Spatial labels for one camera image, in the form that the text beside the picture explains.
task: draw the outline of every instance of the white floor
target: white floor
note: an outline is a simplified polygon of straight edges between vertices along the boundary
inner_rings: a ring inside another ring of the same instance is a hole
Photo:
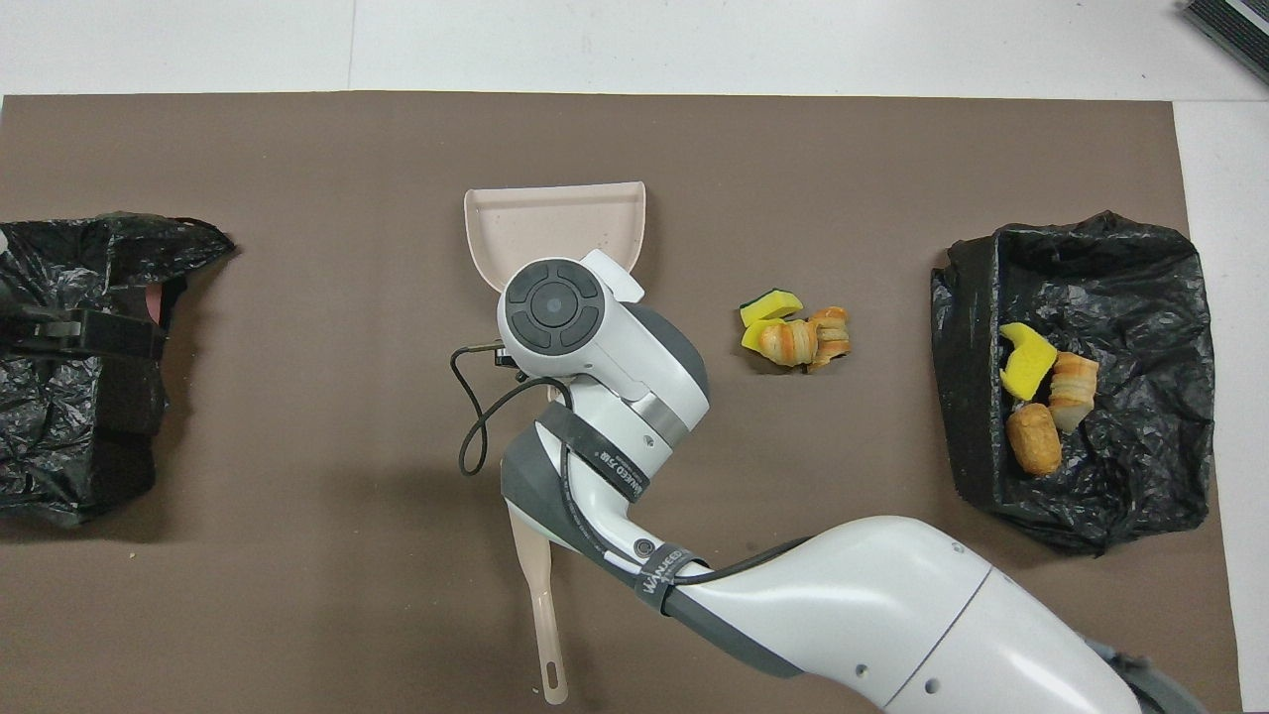
[[[1176,101],[1244,708],[1269,710],[1269,86],[1171,0],[0,0],[5,94],[447,89]]]

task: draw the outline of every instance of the white robotic arm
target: white robotic arm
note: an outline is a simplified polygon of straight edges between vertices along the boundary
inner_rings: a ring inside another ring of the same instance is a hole
[[[1108,658],[950,536],[879,516],[711,571],[627,517],[708,410],[699,354],[603,252],[530,263],[499,301],[506,353],[570,379],[508,449],[503,495],[552,542],[730,654],[892,713],[1202,711],[1138,700]]]

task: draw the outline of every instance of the brown mat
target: brown mat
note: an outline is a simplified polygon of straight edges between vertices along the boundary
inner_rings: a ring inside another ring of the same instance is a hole
[[[638,523],[726,564],[924,519],[1239,709],[1217,514],[1052,554],[957,498],[930,367],[929,269],[953,241],[1105,208],[1185,231],[1167,104],[350,93],[5,100],[5,219],[194,216],[242,249],[178,307],[157,488],[77,533],[0,524],[0,710],[548,709],[496,471],[456,469],[471,415],[445,363],[496,336],[462,195],[633,179],[636,276],[714,399]],[[735,306],[772,285],[845,304],[854,354],[805,377],[744,353]],[[486,401],[513,384],[470,373]],[[542,399],[499,415],[495,455]],[[556,563],[560,710],[873,710]]]

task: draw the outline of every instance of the gray strap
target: gray strap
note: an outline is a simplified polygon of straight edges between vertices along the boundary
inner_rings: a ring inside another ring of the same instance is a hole
[[[640,568],[638,580],[634,581],[634,595],[650,607],[665,615],[665,597],[670,595],[674,586],[674,576],[688,563],[700,562],[694,553],[675,543],[661,544],[648,555],[647,563]]]
[[[574,454],[624,496],[626,501],[634,503],[647,491],[651,482],[634,462],[571,411],[552,402],[538,417],[538,424],[569,445]]]

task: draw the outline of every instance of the black plastic bag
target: black plastic bag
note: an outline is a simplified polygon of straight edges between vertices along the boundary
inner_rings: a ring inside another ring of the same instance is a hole
[[[931,331],[961,496],[1063,553],[1202,524],[1216,378],[1189,240],[1105,212],[1004,226],[948,256],[933,273]],[[1100,364],[1094,411],[1062,435],[1062,465],[1048,477],[1025,474],[1005,438],[1015,399],[1000,384],[999,327],[1014,321]]]
[[[233,250],[208,223],[137,213],[0,223],[0,233],[9,304],[150,320],[147,287],[161,285],[162,328],[184,275]],[[157,360],[0,349],[0,516],[75,526],[150,491],[166,407]]]

